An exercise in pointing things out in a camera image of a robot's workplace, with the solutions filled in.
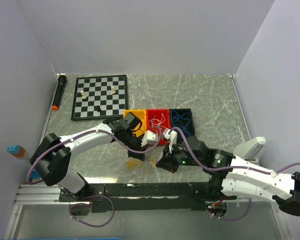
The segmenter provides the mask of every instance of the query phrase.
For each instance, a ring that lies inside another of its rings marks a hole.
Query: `plastic tray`
[[[171,127],[179,127],[186,137],[195,135],[195,125],[190,108],[169,109]],[[182,143],[183,139],[178,133],[176,142]]]
[[[166,128],[171,128],[171,124],[170,124],[170,115],[169,115],[169,109],[147,109],[146,110],[146,127],[147,130],[150,130],[154,133],[159,134],[159,130],[156,128],[151,128],[151,125],[149,124],[149,121],[151,119],[158,119],[159,121],[164,121],[161,123],[160,128],[162,130],[162,132],[164,132],[164,130]],[[158,146],[164,146],[166,145],[168,142],[161,139]]]
[[[138,119],[141,120],[142,126],[140,127],[140,130],[135,132],[135,135],[139,137],[141,134],[144,134],[147,131],[147,121],[146,121],[146,110],[145,109],[140,109],[140,110],[124,110],[123,111],[123,116],[125,117],[128,113],[133,113],[134,115],[137,116]]]

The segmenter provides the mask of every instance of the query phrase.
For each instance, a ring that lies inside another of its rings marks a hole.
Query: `blue string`
[[[171,110],[171,122],[174,127],[181,128],[182,132],[187,134],[188,137],[190,137],[191,133],[188,132],[187,130],[188,130],[188,126],[189,126],[191,120],[189,117],[184,117],[186,114],[190,115],[190,112],[186,112],[180,116],[177,111]],[[186,121],[186,120],[188,120],[188,123],[186,125],[183,125],[183,121]]]

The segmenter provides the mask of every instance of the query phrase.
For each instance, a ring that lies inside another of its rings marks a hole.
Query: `black and orange tube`
[[[56,86],[56,90],[55,90],[55,95],[54,95],[54,99],[52,102],[52,110],[59,110],[60,107],[60,103],[61,103],[61,99],[62,96],[64,94],[66,85],[67,85],[67,78],[65,75],[60,75],[58,78],[58,85]]]

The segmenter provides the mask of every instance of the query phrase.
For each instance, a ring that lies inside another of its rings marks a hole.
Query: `gray marble tabletop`
[[[52,111],[45,134],[70,135],[92,128],[103,120],[71,121],[78,77],[67,74],[68,83],[58,111]],[[210,148],[231,152],[249,140],[232,80],[228,75],[130,74],[130,109],[191,108],[195,135]],[[180,166],[174,174],[155,168],[162,147],[146,154],[144,162],[128,158],[117,142],[100,145],[71,159],[69,169],[89,183],[205,182],[210,176],[200,167]]]

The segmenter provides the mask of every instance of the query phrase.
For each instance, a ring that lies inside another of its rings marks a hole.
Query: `gray wall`
[[[261,164],[300,162],[300,0],[276,0],[244,57],[235,85],[251,135],[265,136]],[[287,173],[300,171],[300,167]],[[300,240],[300,217],[285,216]]]
[[[57,73],[235,73],[274,0],[17,0]]]
[[[55,87],[50,61],[18,4],[0,0],[0,239],[29,165],[8,153],[19,144],[33,153]]]

